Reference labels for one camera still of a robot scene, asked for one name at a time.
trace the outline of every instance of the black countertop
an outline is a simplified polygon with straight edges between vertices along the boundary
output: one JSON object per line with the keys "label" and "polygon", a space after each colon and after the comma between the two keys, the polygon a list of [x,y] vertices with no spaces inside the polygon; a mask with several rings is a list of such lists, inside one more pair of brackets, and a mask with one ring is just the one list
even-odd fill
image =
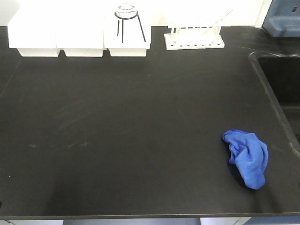
{"label": "black countertop", "polygon": [[[291,150],[253,52],[300,52],[295,38],[222,28],[224,49],[146,58],[22,58],[0,28],[0,219],[300,214]],[[267,143],[267,183],[246,188],[221,137]]]}

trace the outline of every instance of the blue microfiber towel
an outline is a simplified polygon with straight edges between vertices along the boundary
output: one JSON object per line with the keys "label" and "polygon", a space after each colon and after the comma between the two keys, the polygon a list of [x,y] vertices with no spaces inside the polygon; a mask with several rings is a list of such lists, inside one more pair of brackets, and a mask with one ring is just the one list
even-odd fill
{"label": "blue microfiber towel", "polygon": [[225,132],[223,140],[229,143],[229,163],[236,164],[246,186],[260,189],[266,183],[264,171],[269,158],[267,145],[260,141],[256,134],[241,130]]}

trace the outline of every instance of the white plastic container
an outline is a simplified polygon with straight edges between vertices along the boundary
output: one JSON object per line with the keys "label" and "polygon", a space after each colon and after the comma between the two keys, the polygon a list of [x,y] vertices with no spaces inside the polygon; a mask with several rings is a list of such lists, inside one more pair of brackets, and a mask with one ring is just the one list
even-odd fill
{"label": "white plastic container", "polygon": [[131,57],[145,57],[147,49],[150,49],[151,43],[151,23],[150,17],[145,11],[138,10],[142,30],[144,32],[145,40],[140,28],[138,18],[135,17],[130,20],[123,21],[123,42],[121,37],[121,19],[114,15],[113,10],[109,10],[106,14],[104,26],[104,47],[109,49],[111,56],[131,56]]}
{"label": "white plastic container", "polygon": [[7,25],[9,48],[22,56],[57,57],[54,3],[26,4]]}
{"label": "white plastic container", "polygon": [[64,0],[60,8],[64,13],[57,23],[57,48],[67,56],[102,57],[104,15],[99,1]]}

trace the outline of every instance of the white bin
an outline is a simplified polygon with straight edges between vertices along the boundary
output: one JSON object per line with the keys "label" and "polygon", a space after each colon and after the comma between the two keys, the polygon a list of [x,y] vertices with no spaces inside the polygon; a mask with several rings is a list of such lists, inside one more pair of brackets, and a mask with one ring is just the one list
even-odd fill
{"label": "white bin", "polygon": [[50,2],[21,6],[7,25],[9,47],[22,56],[57,57],[54,11]]}

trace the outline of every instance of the white wall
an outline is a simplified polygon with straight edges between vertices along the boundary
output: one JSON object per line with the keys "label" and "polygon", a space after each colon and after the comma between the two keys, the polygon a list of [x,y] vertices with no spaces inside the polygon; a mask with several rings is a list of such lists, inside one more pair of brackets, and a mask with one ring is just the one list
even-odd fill
{"label": "white wall", "polygon": [[[20,4],[29,0],[0,0],[0,26],[6,26],[8,21],[16,13]],[[112,2],[119,2],[120,0],[107,0],[107,4]],[[197,2],[208,2],[209,0],[198,0]],[[218,7],[218,1],[214,0],[216,8]],[[139,0],[139,4],[150,4],[149,9],[152,11],[152,25],[153,26],[166,26],[166,12],[174,0]],[[246,25],[254,26],[257,20],[258,14],[263,5],[263,0],[227,0],[227,2],[234,2],[233,12],[231,13],[232,25]],[[182,4],[186,5],[187,1],[183,0]]]}

